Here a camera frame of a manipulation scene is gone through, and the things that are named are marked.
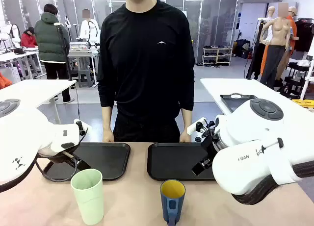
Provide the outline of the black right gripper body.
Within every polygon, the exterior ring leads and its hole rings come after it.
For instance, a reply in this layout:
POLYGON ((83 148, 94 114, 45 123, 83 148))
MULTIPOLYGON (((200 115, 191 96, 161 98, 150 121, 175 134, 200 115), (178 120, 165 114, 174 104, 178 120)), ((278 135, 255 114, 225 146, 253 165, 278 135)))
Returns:
POLYGON ((219 139, 217 135, 212 134, 208 134, 207 136, 203 134, 202 138, 204 140, 201 142, 201 147, 206 151, 207 155, 201 160, 201 162, 212 162, 216 154, 219 152, 219 150, 215 146, 219 139))

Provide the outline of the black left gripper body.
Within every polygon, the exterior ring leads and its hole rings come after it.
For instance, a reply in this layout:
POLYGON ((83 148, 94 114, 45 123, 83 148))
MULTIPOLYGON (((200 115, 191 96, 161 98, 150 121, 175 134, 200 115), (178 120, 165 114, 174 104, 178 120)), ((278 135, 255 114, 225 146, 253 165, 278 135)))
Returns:
POLYGON ((75 172, 91 169, 91 166, 89 164, 87 164, 83 159, 74 154, 72 151, 59 152, 57 158, 61 162, 65 162, 68 165, 72 166, 75 172))

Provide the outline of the person's right hand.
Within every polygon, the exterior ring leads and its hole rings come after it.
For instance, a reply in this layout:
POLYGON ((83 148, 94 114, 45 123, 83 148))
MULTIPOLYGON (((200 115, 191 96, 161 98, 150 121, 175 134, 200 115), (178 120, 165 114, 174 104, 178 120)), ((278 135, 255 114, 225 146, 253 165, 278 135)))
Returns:
POLYGON ((114 142, 114 135, 110 128, 103 130, 103 142, 114 142))

